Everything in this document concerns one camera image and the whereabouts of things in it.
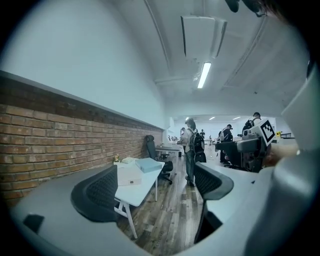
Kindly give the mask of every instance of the backpack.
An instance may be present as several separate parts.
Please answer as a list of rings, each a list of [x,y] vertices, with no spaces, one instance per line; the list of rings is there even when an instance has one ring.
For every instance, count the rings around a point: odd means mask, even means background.
[[[253,120],[248,120],[248,121],[246,121],[246,123],[244,124],[244,127],[243,127],[243,129],[242,129],[242,134],[244,133],[244,131],[245,130],[249,130],[249,129],[251,129],[252,127],[254,127],[255,126],[255,120],[256,119],[258,119],[258,118],[255,118],[255,119],[253,119]]]
[[[193,132],[190,128],[188,128],[188,130],[191,132],[189,146],[192,156],[194,157],[194,162],[206,163],[204,138],[198,133],[198,130],[196,130],[196,132]]]

